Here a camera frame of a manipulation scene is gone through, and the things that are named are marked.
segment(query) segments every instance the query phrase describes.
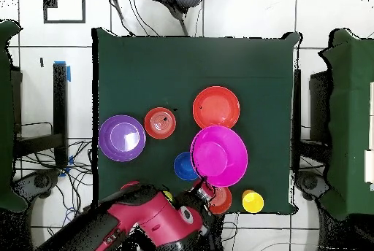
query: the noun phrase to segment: white tile floor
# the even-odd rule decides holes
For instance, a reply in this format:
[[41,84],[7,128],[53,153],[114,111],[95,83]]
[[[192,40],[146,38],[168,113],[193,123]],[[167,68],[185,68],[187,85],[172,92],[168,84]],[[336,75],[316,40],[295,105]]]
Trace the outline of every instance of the white tile floor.
[[[80,0],[58,0],[61,5],[48,12],[49,17],[79,19],[77,7]],[[135,19],[129,0],[119,0],[127,26],[135,34],[145,32]],[[0,0],[0,20],[19,21],[23,30],[9,42],[12,62],[23,71],[23,123],[40,121],[53,122],[52,72],[54,61],[66,61],[71,66],[72,79],[68,82],[69,143],[89,140],[91,127],[91,28],[102,27],[117,35],[126,31],[118,15],[107,0],[85,0],[85,23],[44,24],[42,0]],[[160,35],[182,35],[179,22],[163,5],[148,0],[136,0],[142,19]],[[373,37],[374,28],[370,21],[374,17],[373,0],[205,0],[206,37],[264,37],[279,38],[284,33],[298,31],[303,35],[299,52],[302,70],[302,124],[310,125],[310,96],[308,81],[312,73],[327,68],[317,52],[327,46],[329,32],[335,28],[350,28],[354,34]],[[201,5],[188,11],[186,27],[190,35],[202,35],[202,12],[196,27]],[[44,67],[40,65],[43,58]],[[47,125],[25,127],[24,136],[48,133]],[[302,129],[302,138],[308,138],[307,128]],[[88,163],[87,154],[79,156],[79,162]],[[37,168],[35,164],[22,162],[22,171]],[[73,176],[79,172],[72,171]],[[92,183],[91,176],[84,181]],[[66,177],[59,177],[58,186],[64,193],[66,204],[72,205],[72,188]],[[90,204],[91,186],[79,189],[83,206]],[[32,217],[35,245],[49,237],[46,227],[56,232],[63,224],[65,208],[57,188],[45,200],[38,199]],[[227,215],[227,221],[237,223],[236,237],[224,242],[225,251],[316,251],[318,244],[318,212],[313,202],[294,191],[294,203],[299,211],[292,216],[280,215]],[[231,223],[224,225],[223,238],[233,236]]]

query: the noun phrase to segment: pink bowl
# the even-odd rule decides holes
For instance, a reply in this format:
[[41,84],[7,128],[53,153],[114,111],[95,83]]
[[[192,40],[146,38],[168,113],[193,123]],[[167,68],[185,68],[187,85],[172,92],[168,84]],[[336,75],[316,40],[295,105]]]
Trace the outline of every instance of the pink bowl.
[[191,145],[195,172],[216,187],[236,184],[248,165],[247,149],[242,139],[222,125],[203,128]]

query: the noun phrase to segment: red plate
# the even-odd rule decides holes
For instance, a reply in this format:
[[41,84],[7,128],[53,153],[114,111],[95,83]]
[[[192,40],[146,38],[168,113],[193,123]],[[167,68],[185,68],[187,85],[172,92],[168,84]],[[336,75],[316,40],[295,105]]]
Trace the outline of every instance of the red plate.
[[223,214],[226,212],[232,203],[232,194],[228,187],[215,188],[215,197],[210,201],[209,210],[215,214]]
[[151,109],[144,120],[145,130],[154,139],[166,139],[172,135],[176,124],[172,112],[163,107]]
[[208,126],[232,128],[239,118],[239,101],[229,89],[213,86],[199,93],[195,98],[192,112],[200,128]]

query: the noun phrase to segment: orange cup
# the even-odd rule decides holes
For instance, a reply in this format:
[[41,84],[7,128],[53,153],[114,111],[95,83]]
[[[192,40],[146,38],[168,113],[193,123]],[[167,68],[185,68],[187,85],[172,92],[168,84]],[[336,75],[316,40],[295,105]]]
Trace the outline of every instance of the orange cup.
[[264,199],[253,190],[246,190],[242,195],[243,207],[247,212],[256,214],[264,208]]

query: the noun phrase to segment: yellow cup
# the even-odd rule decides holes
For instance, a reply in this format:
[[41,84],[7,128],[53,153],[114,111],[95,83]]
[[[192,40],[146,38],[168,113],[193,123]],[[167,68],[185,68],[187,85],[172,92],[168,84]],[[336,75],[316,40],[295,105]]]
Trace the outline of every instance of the yellow cup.
[[244,191],[242,200],[244,209],[252,214],[256,214],[264,208],[264,199],[253,190]]
[[172,194],[169,191],[162,191],[167,196],[167,198],[172,202]]

